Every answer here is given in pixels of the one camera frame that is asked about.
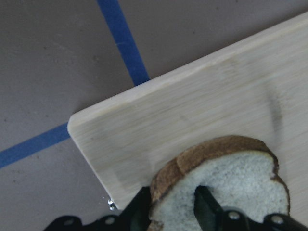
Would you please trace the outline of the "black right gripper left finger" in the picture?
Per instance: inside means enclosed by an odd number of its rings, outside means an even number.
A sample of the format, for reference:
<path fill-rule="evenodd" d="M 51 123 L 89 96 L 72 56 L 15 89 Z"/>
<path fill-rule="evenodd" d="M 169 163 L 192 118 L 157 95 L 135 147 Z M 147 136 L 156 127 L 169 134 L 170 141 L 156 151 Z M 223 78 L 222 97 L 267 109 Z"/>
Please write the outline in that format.
<path fill-rule="evenodd" d="M 149 187 L 142 187 L 122 212 L 125 231 L 146 231 L 151 223 Z"/>

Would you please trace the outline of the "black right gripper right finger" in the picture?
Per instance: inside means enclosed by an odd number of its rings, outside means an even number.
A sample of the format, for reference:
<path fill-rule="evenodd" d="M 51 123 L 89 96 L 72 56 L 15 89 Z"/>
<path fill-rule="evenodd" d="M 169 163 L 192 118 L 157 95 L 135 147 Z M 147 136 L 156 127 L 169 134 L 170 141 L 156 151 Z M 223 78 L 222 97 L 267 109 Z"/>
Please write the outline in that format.
<path fill-rule="evenodd" d="M 194 192 L 193 213 L 203 231 L 217 231 L 223 209 L 206 186 L 198 186 Z"/>

